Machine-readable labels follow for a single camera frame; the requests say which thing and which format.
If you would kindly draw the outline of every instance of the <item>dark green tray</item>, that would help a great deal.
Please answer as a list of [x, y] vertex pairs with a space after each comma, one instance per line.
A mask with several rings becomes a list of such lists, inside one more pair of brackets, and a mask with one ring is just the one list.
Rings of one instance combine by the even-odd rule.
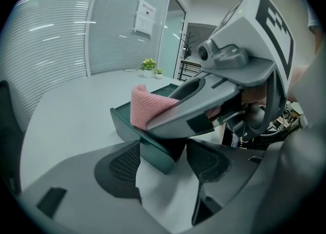
[[[170, 84], [153, 91], [167, 97], [178, 86]], [[117, 134], [125, 141], [140, 140], [141, 156], [155, 168], [169, 174], [178, 162], [185, 147], [185, 138], [161, 140], [149, 136], [145, 131], [130, 123], [130, 102], [110, 109]]]

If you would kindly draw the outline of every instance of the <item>pink towel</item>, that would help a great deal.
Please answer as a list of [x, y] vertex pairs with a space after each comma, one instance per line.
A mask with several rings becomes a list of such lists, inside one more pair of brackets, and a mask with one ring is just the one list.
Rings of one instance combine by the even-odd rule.
[[130, 122], [142, 130], [157, 114], [162, 113], [179, 100], [149, 93], [144, 84], [131, 90]]

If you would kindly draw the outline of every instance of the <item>white paper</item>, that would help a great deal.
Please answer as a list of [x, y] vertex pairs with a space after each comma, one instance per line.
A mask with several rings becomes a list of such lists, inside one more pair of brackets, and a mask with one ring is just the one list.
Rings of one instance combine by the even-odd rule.
[[144, 0], [139, 1], [136, 14], [135, 31], [143, 32], [149, 35], [153, 33], [156, 8]]

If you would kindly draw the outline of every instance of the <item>glass door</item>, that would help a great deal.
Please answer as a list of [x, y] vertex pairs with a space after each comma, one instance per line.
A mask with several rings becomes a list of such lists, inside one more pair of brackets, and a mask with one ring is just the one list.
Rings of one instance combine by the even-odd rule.
[[173, 78], [177, 68], [185, 12], [176, 0], [170, 0], [163, 31], [158, 67], [164, 69], [164, 76]]

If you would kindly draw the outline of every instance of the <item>white table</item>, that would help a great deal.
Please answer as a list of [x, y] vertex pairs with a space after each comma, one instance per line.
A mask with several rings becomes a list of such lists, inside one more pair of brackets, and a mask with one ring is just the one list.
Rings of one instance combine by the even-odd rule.
[[[45, 93], [23, 143], [22, 190], [69, 157], [123, 142], [115, 131], [110, 108], [129, 102], [132, 87], [142, 83], [151, 92], [181, 81], [144, 78], [141, 71], [113, 71], [75, 79]], [[219, 133], [196, 138], [218, 143]], [[167, 176], [141, 159], [136, 185], [143, 207], [166, 229], [178, 233], [192, 227], [198, 180], [185, 152]]]

